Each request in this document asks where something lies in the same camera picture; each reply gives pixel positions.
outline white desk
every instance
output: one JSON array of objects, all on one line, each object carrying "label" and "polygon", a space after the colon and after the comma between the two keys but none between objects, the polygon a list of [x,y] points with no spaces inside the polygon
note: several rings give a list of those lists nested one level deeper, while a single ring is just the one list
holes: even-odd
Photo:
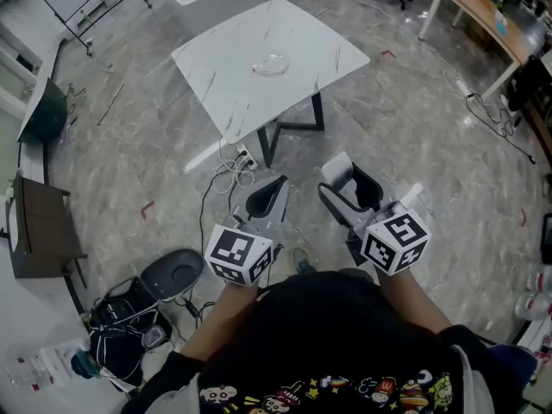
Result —
[{"label": "white desk", "polygon": [[[269,52],[286,55],[282,75],[253,64]],[[370,59],[332,29],[286,0],[271,0],[235,16],[172,52],[210,118],[228,143],[258,131],[267,166],[280,129],[323,130],[319,91]],[[265,126],[312,97],[316,124],[279,122],[268,146]]]}]

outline black t-shirt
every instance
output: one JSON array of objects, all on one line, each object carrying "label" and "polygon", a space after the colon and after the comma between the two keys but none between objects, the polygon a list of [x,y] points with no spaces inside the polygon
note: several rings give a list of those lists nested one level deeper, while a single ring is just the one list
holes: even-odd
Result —
[{"label": "black t-shirt", "polygon": [[462,413],[453,345],[483,374],[495,411],[515,412],[521,388],[465,327],[435,335],[407,323],[376,285],[346,274],[295,276],[207,364],[171,354],[123,414],[145,412],[196,373],[201,414]]}]

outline marble floor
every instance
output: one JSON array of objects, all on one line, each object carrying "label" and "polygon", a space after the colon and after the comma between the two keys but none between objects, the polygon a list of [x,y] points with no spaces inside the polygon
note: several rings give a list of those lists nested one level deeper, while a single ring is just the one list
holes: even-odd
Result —
[{"label": "marble floor", "polygon": [[[406,11],[395,0],[289,1],[346,37],[371,63],[323,90],[325,133],[283,133],[273,168],[261,164],[255,172],[257,179],[283,173],[292,182],[285,251],[271,282],[292,274],[287,251],[294,246],[308,248],[321,270],[351,264],[345,229],[316,190],[322,164],[346,150],[359,166],[384,177],[396,198],[408,195],[433,232],[427,254],[412,269],[423,288],[455,323],[507,341],[520,325],[515,297],[539,262],[542,216],[550,209],[542,195],[548,166],[532,166],[480,124],[443,77],[452,82],[458,72],[483,92],[507,63],[480,50],[462,24],[452,28],[454,13],[446,8],[426,37],[442,58],[417,43],[432,0],[414,0]],[[86,88],[69,100],[78,120],[51,146],[49,160],[51,183],[72,192],[72,213],[90,256],[82,263],[88,289],[74,278],[85,307],[171,249],[199,248],[201,198],[218,164],[213,155],[185,172],[220,135],[170,57],[188,40],[171,2],[151,2],[150,10],[142,0],[127,0],[99,22],[91,31],[92,59],[75,41],[60,56],[60,87]],[[312,121],[310,103],[284,117]],[[525,122],[512,139],[544,160]],[[256,134],[244,143],[261,160]],[[235,156],[235,148],[224,147],[223,155]],[[141,208],[151,201],[143,220]],[[212,191],[205,201],[206,235],[226,213],[227,197]],[[221,288],[205,271],[193,301],[212,300]],[[188,336],[190,315],[167,310]]]}]

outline person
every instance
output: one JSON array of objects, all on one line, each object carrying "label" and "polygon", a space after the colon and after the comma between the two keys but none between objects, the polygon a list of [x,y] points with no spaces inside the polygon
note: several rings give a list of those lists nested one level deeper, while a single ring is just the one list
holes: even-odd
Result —
[{"label": "person", "polygon": [[410,271],[378,273],[378,287],[292,258],[298,274],[268,290],[228,283],[122,414],[517,412],[512,371]]}]

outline wall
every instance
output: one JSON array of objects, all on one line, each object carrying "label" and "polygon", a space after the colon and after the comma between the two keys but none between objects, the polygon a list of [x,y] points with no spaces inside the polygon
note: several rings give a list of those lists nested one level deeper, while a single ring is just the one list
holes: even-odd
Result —
[{"label": "wall", "polygon": [[0,62],[0,86],[16,98],[23,99],[27,83]]},{"label": "wall", "polygon": [[0,23],[45,64],[53,65],[63,25],[42,0],[13,0],[3,5]]}]

